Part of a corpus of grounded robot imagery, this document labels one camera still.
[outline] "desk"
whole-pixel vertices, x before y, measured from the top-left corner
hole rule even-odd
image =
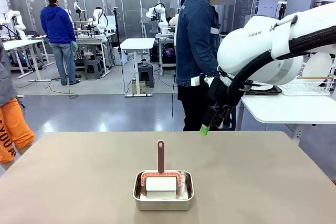
[[[101,46],[101,52],[103,56],[103,64],[104,64],[104,74],[101,76],[102,78],[108,75],[110,70],[106,67],[106,56],[105,56],[105,47],[104,44],[108,43],[108,46],[110,47],[110,43],[108,38],[112,37],[116,33],[106,34],[106,35],[95,35],[95,37],[91,38],[89,35],[79,35],[76,38],[77,45],[93,45],[93,46]],[[107,58],[109,60],[111,59],[111,49],[110,52],[107,55]]]
[[[37,47],[37,43],[40,43],[40,42],[43,42],[43,40],[41,40],[41,39],[31,39],[31,40],[26,39],[26,40],[11,40],[11,41],[4,42],[4,48],[5,48],[6,51],[7,50],[12,50],[12,49],[17,50],[18,48],[25,47],[25,46],[29,47],[29,51],[30,51],[30,54],[32,56],[31,58],[33,60],[33,64],[34,64],[34,68],[35,68],[35,72],[36,72],[36,76],[37,76],[37,79],[29,80],[30,82],[32,82],[32,81],[50,81],[50,79],[41,79],[41,76],[40,76],[40,73],[39,73],[39,70],[38,70],[33,45],[35,46],[36,52],[38,54],[40,54],[39,48]],[[26,51],[23,50],[23,52],[25,54],[26,59],[29,60],[28,56],[26,55]],[[22,73],[22,75],[19,76],[18,78],[22,78],[23,76],[31,74],[32,72],[24,73],[23,68],[22,68],[22,64],[21,64],[21,60],[18,56],[18,53],[15,52],[15,54],[16,54],[16,58],[17,58],[21,73]]]
[[[37,37],[32,37],[31,35],[28,35],[27,37],[28,37],[28,39],[44,39],[44,38],[47,37],[47,35],[41,35],[41,36],[37,36]],[[49,58],[48,58],[46,46],[44,45],[44,41],[42,42],[42,46],[43,46],[43,51],[44,51],[44,54],[45,54],[46,60],[47,60],[47,64],[45,66],[54,64],[54,62],[49,62]]]
[[[135,68],[135,82],[136,82],[136,94],[126,94],[125,97],[151,97],[152,94],[140,94],[140,81],[139,81],[139,71],[138,71],[138,51],[141,53],[145,49],[153,48],[155,39],[126,39],[123,43],[120,44],[121,50],[133,50],[134,52],[134,68]]]
[[[140,212],[137,172],[193,176],[186,212]],[[47,133],[0,177],[0,223],[334,224],[336,187],[283,132]]]
[[[239,104],[237,130],[244,107],[261,123],[294,124],[293,140],[299,144],[306,124],[336,124],[336,101],[325,96],[245,95]]]
[[[174,43],[174,34],[168,36],[162,36],[161,34],[156,34],[155,38],[159,40],[159,64],[160,64],[160,76],[163,76],[164,67],[176,67],[175,63],[162,63],[162,41],[164,43]]]

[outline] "beige tabletop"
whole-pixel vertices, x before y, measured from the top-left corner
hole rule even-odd
[[[155,169],[193,176],[187,212],[141,212],[132,189]],[[48,133],[0,178],[0,223],[336,223],[336,186],[281,132]]]

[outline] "brown handle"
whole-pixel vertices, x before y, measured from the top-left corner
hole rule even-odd
[[[298,77],[298,80],[333,80],[334,77]]]
[[[164,143],[163,140],[158,140],[158,149],[157,149],[157,171],[160,174],[164,173]]]

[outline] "blue floor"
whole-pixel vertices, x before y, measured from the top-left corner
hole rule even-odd
[[[27,96],[26,122],[38,140],[46,132],[57,131],[171,131],[171,94],[150,98],[125,98],[123,95]],[[183,128],[183,108],[174,95],[174,130]],[[245,110],[242,130],[284,131],[283,124],[257,122]],[[336,125],[307,125],[300,142],[302,150],[329,176],[336,177]]]

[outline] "white plate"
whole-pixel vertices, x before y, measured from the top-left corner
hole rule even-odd
[[[331,68],[330,54],[318,52],[310,57],[307,61],[302,77],[327,77]],[[309,85],[318,86],[324,80],[301,80],[302,82],[309,82]]]
[[[273,85],[262,83],[262,82],[256,82],[255,81],[254,84],[259,84],[259,85],[262,85],[262,86],[260,86],[260,87],[252,86],[251,90],[269,90],[269,89],[273,88]]]

